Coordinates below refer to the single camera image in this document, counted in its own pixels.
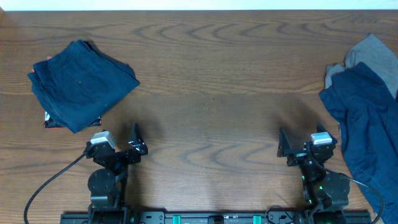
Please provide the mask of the navy blue shorts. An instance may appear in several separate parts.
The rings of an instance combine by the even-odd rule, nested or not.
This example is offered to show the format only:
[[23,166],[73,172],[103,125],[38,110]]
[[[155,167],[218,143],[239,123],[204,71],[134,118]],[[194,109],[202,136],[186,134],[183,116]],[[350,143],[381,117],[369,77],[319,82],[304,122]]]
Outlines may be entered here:
[[397,223],[397,102],[365,63],[337,73],[319,96],[340,125],[341,148],[354,179],[375,188],[363,195],[382,220]]

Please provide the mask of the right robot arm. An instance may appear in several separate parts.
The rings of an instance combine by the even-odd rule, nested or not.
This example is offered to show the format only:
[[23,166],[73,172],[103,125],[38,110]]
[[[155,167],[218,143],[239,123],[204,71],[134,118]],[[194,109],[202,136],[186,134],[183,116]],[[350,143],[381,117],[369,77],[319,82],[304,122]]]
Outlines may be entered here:
[[327,171],[324,163],[333,156],[337,140],[321,123],[303,147],[290,146],[286,132],[279,129],[277,157],[285,157],[289,167],[302,173],[303,197],[310,205],[289,215],[292,223],[344,223],[343,207],[348,205],[349,180],[345,175]]

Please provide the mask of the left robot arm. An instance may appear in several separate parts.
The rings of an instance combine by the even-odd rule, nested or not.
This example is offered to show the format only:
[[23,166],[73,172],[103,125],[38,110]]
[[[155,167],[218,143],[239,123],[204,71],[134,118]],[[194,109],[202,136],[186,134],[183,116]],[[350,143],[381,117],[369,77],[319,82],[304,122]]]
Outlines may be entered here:
[[94,134],[86,143],[83,155],[101,166],[88,179],[91,192],[88,224],[134,223],[134,215],[125,203],[129,166],[148,154],[137,123],[132,125],[128,144],[130,149],[117,152],[116,141],[106,130]]

